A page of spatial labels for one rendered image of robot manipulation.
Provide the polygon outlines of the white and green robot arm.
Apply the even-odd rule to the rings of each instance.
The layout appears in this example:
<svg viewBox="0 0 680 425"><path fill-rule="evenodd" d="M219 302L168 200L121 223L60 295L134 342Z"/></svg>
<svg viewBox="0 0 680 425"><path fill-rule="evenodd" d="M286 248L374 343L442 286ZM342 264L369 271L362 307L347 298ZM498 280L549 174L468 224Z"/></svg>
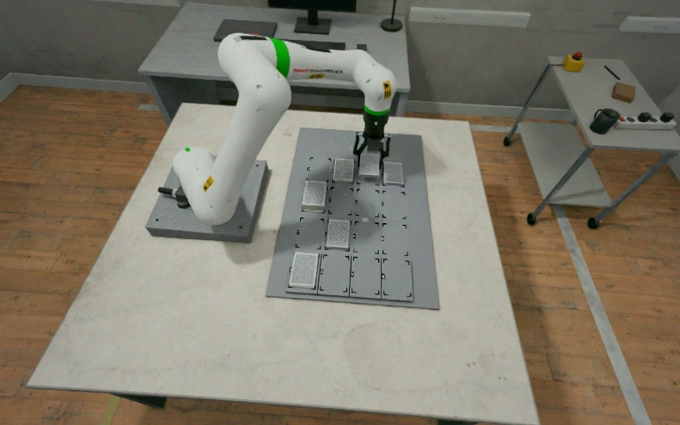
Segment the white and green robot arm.
<svg viewBox="0 0 680 425"><path fill-rule="evenodd" d="M365 94L363 120L373 128L388 123L397 90L393 72L364 50L324 50L263 36L232 34L221 42L218 60L240 94L220 152L215 160L202 147L179 151L173 169L180 187L158 187L159 193L177 198L178 207L190 206L208 225L223 224L234 215L259 152L290 106L287 81L354 83Z"/></svg>

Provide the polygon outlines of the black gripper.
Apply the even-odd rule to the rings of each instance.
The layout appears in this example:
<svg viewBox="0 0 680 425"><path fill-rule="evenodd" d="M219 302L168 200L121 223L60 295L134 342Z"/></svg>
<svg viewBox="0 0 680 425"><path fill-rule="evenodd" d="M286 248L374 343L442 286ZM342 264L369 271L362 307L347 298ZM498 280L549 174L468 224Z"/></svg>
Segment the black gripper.
<svg viewBox="0 0 680 425"><path fill-rule="evenodd" d="M384 128L385 128L385 126L383 126L383 127L370 127L365 123L365 128L364 128L363 133L356 132L356 141L355 141L356 145L354 144L353 154L354 155L356 154L356 157L358 158L358 167L359 167L359 161L360 161L360 154L362 153L362 151L367 146L367 139L370 138L370 136L372 136L372 137L378 136L378 139L380 139L380 141L383 138L385 138L385 141L386 141L386 151L380 149L380 153L381 153L380 163L381 163L381 165L379 163L379 169L382 168L383 159L385 159L386 157L389 157L389 155L390 155L390 139L391 139L390 134L388 134L388 135L384 134ZM360 145L360 147L358 149L359 140L362 136L364 137L365 140Z"/></svg>

